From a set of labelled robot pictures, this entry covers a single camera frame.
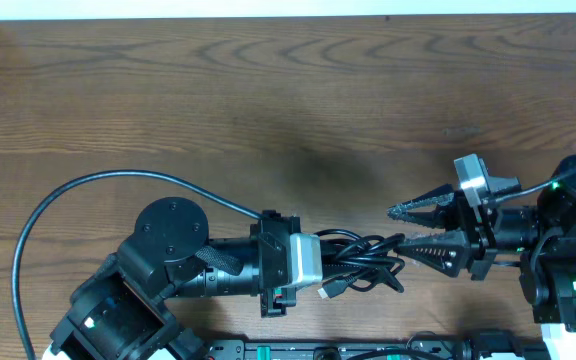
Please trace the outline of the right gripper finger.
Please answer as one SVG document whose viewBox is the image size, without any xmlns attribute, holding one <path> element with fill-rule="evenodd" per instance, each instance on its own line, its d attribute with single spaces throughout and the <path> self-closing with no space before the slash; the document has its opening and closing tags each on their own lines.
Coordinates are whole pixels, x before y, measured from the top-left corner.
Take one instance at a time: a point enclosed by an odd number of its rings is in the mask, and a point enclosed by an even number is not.
<svg viewBox="0 0 576 360">
<path fill-rule="evenodd" d="M 448 231 L 411 238 L 397 234 L 395 252 L 455 278 L 470 258 L 470 241 L 463 231 Z"/>
<path fill-rule="evenodd" d="M 451 184 L 439 186 L 415 199 L 387 210 L 390 219 L 432 229 L 445 229 L 455 198 Z"/>
</svg>

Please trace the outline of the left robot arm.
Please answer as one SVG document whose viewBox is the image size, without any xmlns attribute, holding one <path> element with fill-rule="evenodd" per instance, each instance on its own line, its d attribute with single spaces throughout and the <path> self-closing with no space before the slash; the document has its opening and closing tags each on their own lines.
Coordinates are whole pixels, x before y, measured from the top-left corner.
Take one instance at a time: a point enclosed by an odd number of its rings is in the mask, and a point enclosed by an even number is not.
<svg viewBox="0 0 576 360">
<path fill-rule="evenodd" d="M 166 307 L 169 298 L 251 295 L 262 317 L 296 303 L 289 289 L 290 237 L 297 217 L 265 210 L 241 238 L 212 239 L 195 202 L 159 199 L 138 216 L 133 233 L 70 297 L 47 352 L 70 359 L 147 359 L 165 350 L 199 359 L 206 343 Z"/>
</svg>

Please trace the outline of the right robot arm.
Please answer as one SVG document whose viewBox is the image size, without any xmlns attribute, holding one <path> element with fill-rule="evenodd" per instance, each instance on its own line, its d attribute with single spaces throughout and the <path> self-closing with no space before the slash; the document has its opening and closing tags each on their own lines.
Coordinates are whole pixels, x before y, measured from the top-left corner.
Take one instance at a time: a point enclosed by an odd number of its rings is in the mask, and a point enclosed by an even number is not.
<svg viewBox="0 0 576 360">
<path fill-rule="evenodd" d="M 396 252 L 449 277 L 486 278 L 497 256 L 518 256 L 519 283 L 542 339 L 524 344 L 506 331 L 458 342 L 457 359 L 576 359 L 576 155 L 546 181 L 523 188 L 494 177 L 471 154 L 455 160 L 458 185 L 436 188 L 389 208 L 393 220 L 435 229 L 403 239 Z"/>
</svg>

